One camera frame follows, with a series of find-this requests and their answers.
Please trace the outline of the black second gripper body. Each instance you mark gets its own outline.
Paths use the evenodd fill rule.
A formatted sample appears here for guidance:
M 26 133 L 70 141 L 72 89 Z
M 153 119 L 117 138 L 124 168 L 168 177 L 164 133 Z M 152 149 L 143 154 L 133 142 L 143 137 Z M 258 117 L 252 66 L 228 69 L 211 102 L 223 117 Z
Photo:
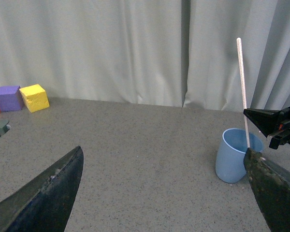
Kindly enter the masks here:
M 290 145 L 290 107 L 274 113 L 274 128 L 270 134 L 269 147 L 278 149 L 280 145 Z

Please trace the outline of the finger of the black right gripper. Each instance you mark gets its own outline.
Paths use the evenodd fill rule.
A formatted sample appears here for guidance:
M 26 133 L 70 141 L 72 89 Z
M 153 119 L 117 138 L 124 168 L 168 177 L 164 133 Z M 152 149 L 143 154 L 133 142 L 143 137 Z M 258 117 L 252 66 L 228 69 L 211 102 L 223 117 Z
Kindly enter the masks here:
M 248 148 L 244 167 L 258 207 L 272 232 L 290 232 L 290 172 Z

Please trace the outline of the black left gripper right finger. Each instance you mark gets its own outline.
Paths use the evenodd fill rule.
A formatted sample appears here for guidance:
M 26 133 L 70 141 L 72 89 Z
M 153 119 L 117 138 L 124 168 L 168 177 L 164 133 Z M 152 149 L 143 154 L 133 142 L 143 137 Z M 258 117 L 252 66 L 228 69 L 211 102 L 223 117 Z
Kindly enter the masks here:
M 244 115 L 259 129 L 265 136 L 277 131 L 278 110 L 244 109 Z

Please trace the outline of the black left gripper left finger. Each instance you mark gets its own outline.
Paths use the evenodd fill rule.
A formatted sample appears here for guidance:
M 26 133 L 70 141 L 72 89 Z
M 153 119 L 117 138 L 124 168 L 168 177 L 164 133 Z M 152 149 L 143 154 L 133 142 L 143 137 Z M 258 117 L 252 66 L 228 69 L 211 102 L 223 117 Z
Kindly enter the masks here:
M 0 202 L 0 232 L 63 232 L 84 165 L 75 147 L 18 191 Z

